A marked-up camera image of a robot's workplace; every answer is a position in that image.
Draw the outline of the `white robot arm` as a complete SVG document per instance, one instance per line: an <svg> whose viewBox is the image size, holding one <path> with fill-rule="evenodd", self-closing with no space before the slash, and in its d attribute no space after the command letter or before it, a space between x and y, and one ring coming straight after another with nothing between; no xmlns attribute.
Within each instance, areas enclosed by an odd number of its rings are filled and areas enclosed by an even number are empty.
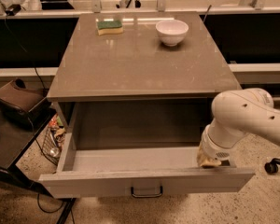
<svg viewBox="0 0 280 224"><path fill-rule="evenodd" d="M280 111L264 89L224 91L212 104L213 120L202 133L198 148L199 167L218 167L249 133L280 147Z"/></svg>

